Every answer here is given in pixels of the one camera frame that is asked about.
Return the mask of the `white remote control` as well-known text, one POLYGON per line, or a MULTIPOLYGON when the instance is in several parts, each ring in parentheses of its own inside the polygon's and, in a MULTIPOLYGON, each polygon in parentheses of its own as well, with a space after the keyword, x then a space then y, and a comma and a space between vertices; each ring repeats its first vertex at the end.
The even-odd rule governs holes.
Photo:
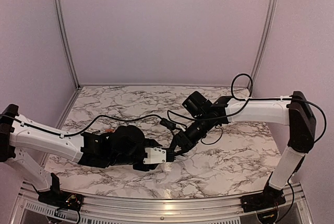
POLYGON ((165 172, 171 172, 177 168, 181 168, 184 165, 184 162, 187 160, 188 155, 182 154, 175 158, 173 162, 167 162, 162 165, 162 169, 165 172))

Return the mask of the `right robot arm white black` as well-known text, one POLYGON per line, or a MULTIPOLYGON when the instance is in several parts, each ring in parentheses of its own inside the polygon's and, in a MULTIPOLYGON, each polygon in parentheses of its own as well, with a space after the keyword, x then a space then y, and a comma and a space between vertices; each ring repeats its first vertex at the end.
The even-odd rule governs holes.
POLYGON ((236 99, 232 96, 221 96, 215 102, 195 91, 183 102, 183 107, 191 114, 193 123, 173 137, 172 147, 180 147, 182 154, 194 148, 218 125, 266 122, 289 126, 290 138, 287 147, 258 197, 258 202, 263 207, 270 207, 278 200, 279 193, 290 176, 315 144, 316 119, 300 91, 295 91, 291 96, 273 99, 236 99))

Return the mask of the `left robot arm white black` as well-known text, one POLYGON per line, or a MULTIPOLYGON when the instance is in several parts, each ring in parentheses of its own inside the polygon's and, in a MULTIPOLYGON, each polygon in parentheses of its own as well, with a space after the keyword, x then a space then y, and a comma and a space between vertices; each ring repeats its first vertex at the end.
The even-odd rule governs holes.
POLYGON ((26 149, 102 169, 129 164, 146 171, 167 158, 167 151, 154 140, 146 139, 135 126, 121 126, 106 135, 74 134, 34 123, 11 104, 1 114, 1 162, 18 171, 38 192, 45 192, 55 206, 64 204, 66 194, 59 189, 58 179, 31 158, 26 149))

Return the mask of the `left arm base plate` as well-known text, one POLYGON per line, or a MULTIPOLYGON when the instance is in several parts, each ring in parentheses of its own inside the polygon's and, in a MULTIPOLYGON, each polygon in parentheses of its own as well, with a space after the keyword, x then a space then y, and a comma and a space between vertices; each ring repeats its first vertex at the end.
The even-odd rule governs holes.
POLYGON ((83 195, 68 191, 61 191, 59 194, 48 191, 39 193, 38 201, 60 209, 80 211, 83 195))

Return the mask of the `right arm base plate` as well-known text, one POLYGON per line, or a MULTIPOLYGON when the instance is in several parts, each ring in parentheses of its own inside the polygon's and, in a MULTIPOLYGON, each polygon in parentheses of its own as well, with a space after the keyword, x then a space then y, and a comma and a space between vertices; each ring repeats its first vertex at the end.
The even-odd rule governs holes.
POLYGON ((284 194, 270 196, 264 193, 256 193, 241 197, 241 205, 245 213, 273 208, 285 203, 286 200, 284 194))

